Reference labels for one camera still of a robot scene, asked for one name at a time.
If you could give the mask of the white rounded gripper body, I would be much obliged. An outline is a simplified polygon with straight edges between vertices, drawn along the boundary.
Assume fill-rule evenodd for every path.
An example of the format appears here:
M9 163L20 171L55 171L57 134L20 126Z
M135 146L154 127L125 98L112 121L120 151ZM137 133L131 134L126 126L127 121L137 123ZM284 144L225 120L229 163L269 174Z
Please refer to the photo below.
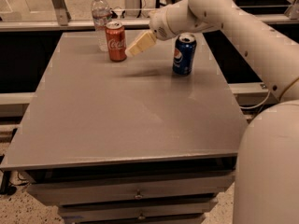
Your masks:
M159 40L168 40L175 36L167 22L167 8L159 8L149 13L149 28Z

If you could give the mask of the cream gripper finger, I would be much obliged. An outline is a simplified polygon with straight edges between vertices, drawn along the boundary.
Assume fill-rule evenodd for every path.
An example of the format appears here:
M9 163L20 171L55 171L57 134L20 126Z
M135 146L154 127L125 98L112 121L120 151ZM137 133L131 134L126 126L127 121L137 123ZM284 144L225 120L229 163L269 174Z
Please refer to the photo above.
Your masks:
M142 32L125 50L128 57L134 57L137 54L153 47L156 44L156 35L151 31Z

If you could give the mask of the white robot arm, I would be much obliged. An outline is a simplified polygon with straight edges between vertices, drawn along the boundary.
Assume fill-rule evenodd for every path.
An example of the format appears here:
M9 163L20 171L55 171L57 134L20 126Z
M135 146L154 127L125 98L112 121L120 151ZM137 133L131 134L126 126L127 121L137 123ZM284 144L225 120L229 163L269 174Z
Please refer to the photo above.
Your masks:
M260 81L277 99L246 128L235 171L233 224L299 224L299 44L234 0L182 0L149 15L149 30L126 50L183 32L220 31L240 63L221 65L234 83Z

